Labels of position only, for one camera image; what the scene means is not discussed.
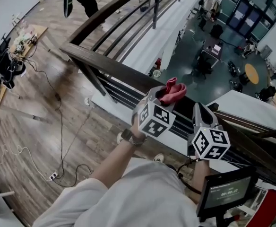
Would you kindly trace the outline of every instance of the white shirt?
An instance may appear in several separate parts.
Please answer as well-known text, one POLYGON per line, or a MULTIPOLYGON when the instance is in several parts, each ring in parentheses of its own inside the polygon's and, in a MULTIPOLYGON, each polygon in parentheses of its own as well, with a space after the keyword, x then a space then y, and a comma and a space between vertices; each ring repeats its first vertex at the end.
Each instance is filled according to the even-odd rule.
POLYGON ((110 189, 87 179, 63 190, 33 227, 199 227, 197 206, 165 164, 132 158, 110 189))

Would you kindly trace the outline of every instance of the electrical outlet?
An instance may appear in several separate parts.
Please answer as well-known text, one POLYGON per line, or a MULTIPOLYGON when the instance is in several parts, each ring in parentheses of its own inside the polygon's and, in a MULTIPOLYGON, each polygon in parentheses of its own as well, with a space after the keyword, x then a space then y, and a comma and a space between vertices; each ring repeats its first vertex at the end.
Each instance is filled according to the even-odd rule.
POLYGON ((50 177, 50 181, 53 181, 56 177, 58 176, 58 174, 56 172, 54 172, 50 177))

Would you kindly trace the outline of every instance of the red object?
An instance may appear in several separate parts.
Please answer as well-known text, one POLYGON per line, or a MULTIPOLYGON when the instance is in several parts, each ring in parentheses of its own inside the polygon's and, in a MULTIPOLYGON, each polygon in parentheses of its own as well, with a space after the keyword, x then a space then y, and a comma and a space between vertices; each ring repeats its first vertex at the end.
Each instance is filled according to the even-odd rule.
POLYGON ((276 217, 276 190, 268 190, 261 206, 246 227, 269 227, 276 217))
POLYGON ((186 94, 186 86, 183 83, 176 84, 177 78, 169 79, 166 83, 166 89, 161 92, 159 101, 168 105, 179 101, 186 94))
POLYGON ((156 69, 159 70, 159 69, 160 69, 160 66, 161 66, 161 59, 160 59, 160 58, 158 58, 158 59, 156 60, 155 65, 157 66, 156 69))

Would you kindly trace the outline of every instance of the small monitor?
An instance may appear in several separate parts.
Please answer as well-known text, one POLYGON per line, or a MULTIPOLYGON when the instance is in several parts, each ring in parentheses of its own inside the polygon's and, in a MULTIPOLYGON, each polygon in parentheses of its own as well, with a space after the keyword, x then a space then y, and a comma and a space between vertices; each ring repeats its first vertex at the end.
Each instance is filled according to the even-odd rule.
POLYGON ((257 180, 254 167, 207 176, 197 216, 203 219, 216 217, 223 215, 228 209, 243 205, 251 198, 257 180))

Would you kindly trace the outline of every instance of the display screen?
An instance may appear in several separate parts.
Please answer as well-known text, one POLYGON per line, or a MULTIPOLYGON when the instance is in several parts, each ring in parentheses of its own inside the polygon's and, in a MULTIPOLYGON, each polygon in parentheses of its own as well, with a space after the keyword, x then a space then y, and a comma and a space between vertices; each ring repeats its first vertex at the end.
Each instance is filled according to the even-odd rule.
POLYGON ((205 209, 228 204, 244 198, 251 177, 209 188, 205 209))

